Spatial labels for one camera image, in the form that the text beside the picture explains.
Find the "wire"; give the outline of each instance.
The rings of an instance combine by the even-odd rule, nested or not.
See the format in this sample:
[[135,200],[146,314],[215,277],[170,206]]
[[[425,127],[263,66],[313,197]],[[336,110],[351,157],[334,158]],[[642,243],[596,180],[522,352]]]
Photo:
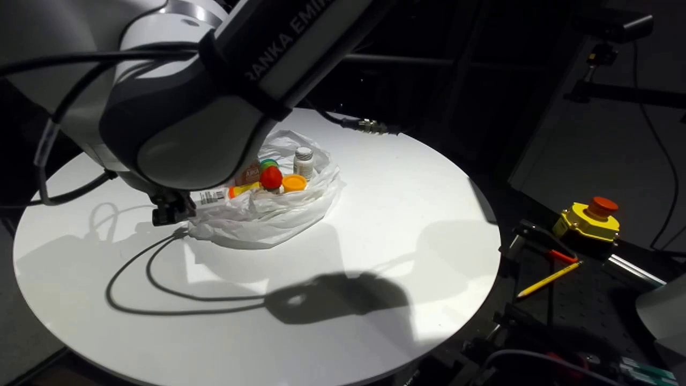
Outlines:
[[[686,231],[686,225],[679,228],[679,231],[675,235],[672,235],[662,248],[667,248],[668,244],[673,244],[682,233]],[[686,258],[686,252],[661,252],[661,253],[667,253],[667,255],[673,255],[673,258]]]
[[196,303],[263,300],[263,297],[224,297],[224,299],[219,297],[219,299],[208,299],[208,297],[196,297],[196,294],[185,294],[185,292],[166,288],[164,284],[158,284],[158,282],[154,279],[154,274],[152,274],[152,263],[154,263],[154,259],[158,258],[158,253],[160,253],[166,246],[170,246],[170,244],[164,244],[160,248],[156,248],[156,252],[152,253],[152,258],[149,259],[149,263],[146,263],[146,277],[149,277],[149,282],[150,282],[156,290],[160,290],[160,292],[166,292],[166,294],[172,294],[172,297],[178,297],[178,299],[196,300]]
[[324,120],[333,123],[333,125],[338,125],[338,127],[345,127],[345,128],[359,128],[363,120],[347,120],[347,119],[336,119],[324,110],[315,110]]
[[0,77],[19,76],[39,68],[65,66],[65,65],[86,65],[86,62],[126,62],[126,61],[188,61],[188,52],[198,52],[198,42],[158,42],[146,45],[130,52],[86,52],[86,54],[65,54],[32,57],[0,66]]
[[[50,204],[61,206],[61,204],[74,201],[74,200],[103,187],[107,180],[113,180],[116,176],[119,176],[116,172],[106,170],[99,179],[91,180],[89,185],[74,189],[65,195],[50,197]],[[40,204],[44,204],[40,200],[35,200],[35,201],[29,201],[26,206],[40,206]]]
[[170,238],[156,241],[137,255],[134,255],[122,269],[116,271],[116,274],[110,279],[106,288],[106,300],[112,309],[122,310],[122,314],[134,314],[134,315],[166,315],[166,317],[183,317],[183,315],[219,315],[219,314],[240,314],[240,310],[252,310],[252,309],[263,309],[263,304],[249,304],[249,307],[234,307],[234,309],[188,309],[188,310],[164,310],[164,309],[135,309],[120,304],[113,299],[113,285],[120,279],[120,274],[139,258],[143,258],[149,252],[156,248],[150,259],[154,259],[164,248],[168,248],[173,241],[180,238],[180,231],[172,233]]
[[550,230],[538,228],[537,224],[530,224],[530,220],[522,220],[522,228],[523,228],[523,235],[528,235],[528,231],[537,231],[537,233],[550,238],[550,241],[552,241],[557,248],[562,248],[567,255],[576,258],[576,253],[574,253],[570,246],[567,246],[567,244],[565,244],[555,233],[552,233]]
[[48,194],[48,174],[45,174],[45,166],[48,158],[52,155],[52,149],[56,143],[56,137],[61,132],[61,125],[67,115],[67,111],[70,110],[70,105],[84,95],[84,90],[99,79],[103,74],[107,74],[112,66],[116,66],[119,62],[126,62],[126,61],[187,61],[190,52],[198,52],[199,45],[188,45],[188,42],[158,42],[158,45],[146,45],[146,47],[137,47],[142,52],[119,52],[119,54],[70,54],[70,55],[54,55],[54,57],[40,57],[40,61],[26,61],[19,65],[8,65],[4,68],[0,68],[3,74],[11,74],[11,70],[35,70],[35,68],[44,68],[44,66],[54,66],[58,65],[68,65],[67,57],[70,61],[99,61],[99,65],[95,68],[91,68],[68,93],[67,97],[61,100],[61,105],[56,107],[52,120],[48,120],[48,127],[44,128],[44,137],[37,146],[37,155],[35,155],[35,166],[39,170],[39,194],[40,200],[39,201],[31,201],[31,206],[37,204],[48,204],[48,206],[58,206],[58,204],[67,204],[75,197],[86,195],[89,190],[100,187],[106,180],[110,180],[107,176],[112,176],[112,172],[106,172],[100,179],[84,185],[77,190],[70,190],[67,195],[61,197],[50,197]]
[[667,160],[667,166],[668,166],[668,174],[672,174],[672,180],[673,180],[673,195],[672,195],[672,201],[668,201],[667,216],[664,216],[659,233],[657,233],[657,235],[651,238],[651,243],[650,243],[650,248],[657,248],[657,243],[659,243],[659,241],[662,238],[662,233],[667,231],[667,225],[672,224],[672,216],[673,216],[673,212],[675,212],[675,209],[677,209],[677,200],[679,200],[679,195],[682,195],[682,183],[679,183],[677,166],[673,164],[673,158],[672,158],[672,155],[668,155],[662,137],[659,135],[659,131],[657,131],[657,127],[653,127],[653,123],[651,123],[651,119],[650,119],[650,113],[647,113],[647,110],[645,110],[645,102],[643,102],[643,98],[642,98],[642,87],[638,87],[638,57],[642,57],[642,55],[638,55],[638,42],[634,41],[633,83],[634,83],[634,93],[636,93],[636,102],[638,102],[642,115],[643,115],[643,120],[645,120],[645,125],[647,125],[647,128],[650,128],[650,132],[651,132],[651,137],[653,137],[653,142],[659,143],[659,149],[661,149],[661,153],[662,153],[662,157],[664,157],[664,160]]
[[351,128],[351,131],[364,131],[364,132],[401,132],[406,131],[406,127],[398,125],[383,125],[371,119],[336,119],[325,110],[315,107],[309,98],[304,98],[304,102],[315,110],[324,120],[338,125],[344,128]]
[[603,384],[610,384],[610,386],[620,386],[620,382],[613,382],[613,380],[610,380],[610,377],[604,377],[600,373],[587,371],[587,369],[576,367],[573,363],[567,363],[567,361],[559,361],[559,359],[552,359],[552,356],[538,354],[538,352],[528,352],[528,349],[497,349],[486,359],[484,367],[492,367],[497,359],[503,359],[503,356],[525,356],[525,359],[553,363],[557,367],[567,367],[567,369],[573,369],[573,371],[584,373],[587,377],[593,377],[596,382],[603,382]]

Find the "white surface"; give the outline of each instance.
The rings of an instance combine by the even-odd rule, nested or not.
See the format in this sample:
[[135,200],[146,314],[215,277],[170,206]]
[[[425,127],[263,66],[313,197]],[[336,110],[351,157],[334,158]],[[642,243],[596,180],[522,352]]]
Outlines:
[[[210,297],[269,294],[330,272],[376,272],[406,307],[318,324],[284,324],[267,309],[204,317],[139,317],[106,303],[112,274],[176,228],[152,228],[149,197],[122,180],[62,209],[31,209],[16,238],[16,274],[31,309],[70,349],[150,384],[347,384],[428,352],[478,310],[499,267],[499,231],[486,224],[470,179],[406,135],[345,132],[309,111],[293,128],[338,164],[345,190],[328,216],[269,252],[183,241],[160,253],[156,277]],[[77,157],[52,190],[99,176]],[[152,290],[146,259],[113,294],[128,307],[207,309]]]
[[636,310],[657,342],[686,356],[686,274],[638,297]]
[[318,179],[309,179],[304,190],[288,195],[256,190],[227,201],[225,189],[219,189],[220,200],[198,206],[187,233],[230,248],[270,248],[320,224],[345,187],[325,151],[297,131],[272,131],[257,158],[272,158],[288,176],[293,174],[293,155],[300,146],[313,151],[309,164],[318,170]]

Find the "metal rod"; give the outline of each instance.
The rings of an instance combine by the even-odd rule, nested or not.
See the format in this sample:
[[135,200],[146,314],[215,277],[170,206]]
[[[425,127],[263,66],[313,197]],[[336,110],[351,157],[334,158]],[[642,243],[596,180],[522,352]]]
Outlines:
[[667,282],[662,282],[661,277],[645,272],[643,269],[621,259],[620,255],[611,255],[610,261],[643,282],[651,282],[653,285],[661,285],[661,288],[667,285]]
[[523,244],[525,244],[525,241],[519,233],[514,233],[514,238],[512,238],[509,248],[519,253]]
[[377,54],[347,54],[347,62],[389,62],[389,65],[413,65],[413,66],[452,66],[448,57],[412,57],[412,55],[377,55]]

